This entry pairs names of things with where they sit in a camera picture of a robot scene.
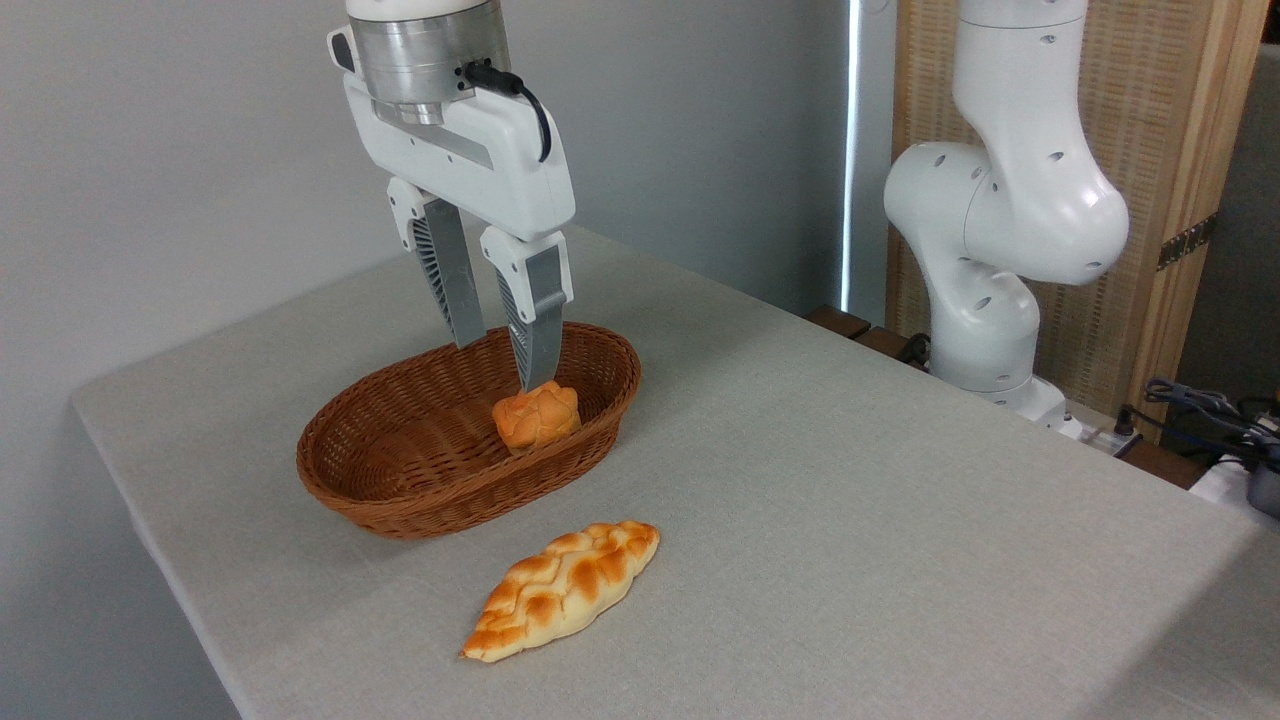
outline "gray tablecloth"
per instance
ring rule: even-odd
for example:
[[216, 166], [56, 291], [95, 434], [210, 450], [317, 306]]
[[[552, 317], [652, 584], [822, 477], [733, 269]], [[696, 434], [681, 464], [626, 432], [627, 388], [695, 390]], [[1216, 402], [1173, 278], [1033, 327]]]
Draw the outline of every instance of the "gray tablecloth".
[[[330, 397], [448, 342], [410, 258], [76, 393], [246, 717], [1280, 716], [1277, 536], [570, 236], [567, 316], [625, 334], [644, 383], [600, 465], [460, 534], [367, 534], [293, 466]], [[457, 659], [509, 564], [626, 518], [663, 542], [622, 603], [497, 665]]]

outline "bread in gripper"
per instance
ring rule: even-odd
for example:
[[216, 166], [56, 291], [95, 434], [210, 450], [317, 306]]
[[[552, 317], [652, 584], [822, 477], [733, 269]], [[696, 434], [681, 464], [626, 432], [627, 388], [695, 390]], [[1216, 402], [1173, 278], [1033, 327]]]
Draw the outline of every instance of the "bread in gripper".
[[493, 421], [507, 448], [521, 455], [582, 427], [577, 391], [547, 380], [529, 392], [499, 400], [493, 406]]
[[495, 662], [586, 628], [627, 594], [658, 539], [657, 528], [634, 520], [556, 538], [507, 570], [462, 655]]

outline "black cable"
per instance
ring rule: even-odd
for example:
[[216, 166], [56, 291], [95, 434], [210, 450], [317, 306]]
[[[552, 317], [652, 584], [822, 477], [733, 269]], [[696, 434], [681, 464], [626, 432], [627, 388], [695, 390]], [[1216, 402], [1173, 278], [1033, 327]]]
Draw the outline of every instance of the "black cable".
[[1162, 430], [1165, 430], [1165, 432], [1167, 432], [1167, 433], [1170, 433], [1170, 434], [1172, 434], [1175, 437], [1185, 439], [1187, 442], [1194, 442], [1196, 445], [1199, 445], [1202, 447], [1207, 447], [1210, 450], [1215, 450], [1217, 452], [1221, 452], [1222, 455], [1234, 455], [1234, 456], [1240, 457], [1243, 460], [1249, 460], [1252, 462], [1262, 462], [1262, 464], [1266, 464], [1266, 465], [1272, 465], [1272, 464], [1276, 462], [1276, 459], [1271, 454], [1251, 452], [1249, 448], [1243, 447], [1243, 446], [1233, 446], [1233, 445], [1229, 445], [1229, 443], [1225, 443], [1225, 442], [1217, 442], [1217, 441], [1202, 438], [1199, 436], [1193, 436], [1193, 434], [1178, 430], [1176, 428], [1171, 428], [1167, 424], [1161, 423], [1160, 420], [1152, 418], [1151, 415], [1147, 415], [1142, 410], [1138, 410], [1133, 405], [1125, 404], [1125, 405], [1121, 405], [1120, 409], [1123, 411], [1132, 413], [1133, 415], [1137, 415], [1137, 416], [1142, 418], [1143, 420], [1151, 423], [1152, 425], [1156, 425], [1157, 428], [1160, 428], [1160, 429], [1162, 429]]
[[552, 154], [552, 124], [547, 120], [547, 110], [543, 110], [543, 104], [534, 97], [527, 87], [521, 87], [520, 94], [529, 100], [529, 104], [534, 106], [534, 114], [538, 115], [538, 129], [543, 133], [543, 154], [538, 158], [539, 163], [545, 163], [547, 156]]
[[1143, 391], [1147, 402], [1167, 402], [1170, 406], [1183, 410], [1169, 420], [1170, 427], [1194, 413], [1219, 428], [1236, 433], [1254, 432], [1280, 439], [1280, 433], [1276, 430], [1248, 420], [1243, 409], [1233, 405], [1221, 392], [1196, 389], [1158, 377], [1147, 380]]
[[[538, 131], [543, 140], [543, 152], [538, 156], [538, 161], [545, 163], [547, 158], [552, 154], [552, 126], [547, 119], [547, 110], [543, 110], [543, 104], [525, 87], [525, 81], [520, 79], [520, 76], [515, 73], [499, 70], [484, 63], [467, 63], [467, 67], [462, 68], [461, 74], [476, 87], [500, 92], [508, 97], [521, 95], [525, 100], [529, 100], [529, 104], [534, 106], [534, 114], [538, 115]], [[462, 87], [460, 82], [458, 90], [462, 90]]]

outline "woven panel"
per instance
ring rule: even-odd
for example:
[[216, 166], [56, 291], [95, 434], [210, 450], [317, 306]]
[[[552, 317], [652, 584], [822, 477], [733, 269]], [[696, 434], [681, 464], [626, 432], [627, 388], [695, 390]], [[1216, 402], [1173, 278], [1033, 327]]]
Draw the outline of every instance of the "woven panel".
[[[1030, 283], [1041, 304], [1037, 374], [1071, 400], [1110, 409], [1124, 395], [1147, 309], [1152, 245], [1161, 243], [1161, 183], [1180, 137], [1176, 113], [1188, 54], [1198, 45], [1190, 0], [1108, 0], [1089, 5], [1080, 67], [1085, 136], [1107, 178], [1129, 202], [1129, 243], [1098, 282], [1085, 287]], [[951, 100], [954, 3], [904, 0], [900, 17], [895, 145], [928, 140], [980, 142]], [[901, 334], [928, 332], [928, 297], [901, 240], [890, 247], [888, 323]]]

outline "white wall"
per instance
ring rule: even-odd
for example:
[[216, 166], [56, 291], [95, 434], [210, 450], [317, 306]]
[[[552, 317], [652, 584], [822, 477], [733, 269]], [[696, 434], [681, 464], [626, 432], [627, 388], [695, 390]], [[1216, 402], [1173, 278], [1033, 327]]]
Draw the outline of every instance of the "white wall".
[[[504, 6], [582, 224], [791, 310], [833, 300], [845, 3]], [[325, 56], [342, 4], [4, 10], [0, 717], [225, 717], [68, 396], [398, 252]]]

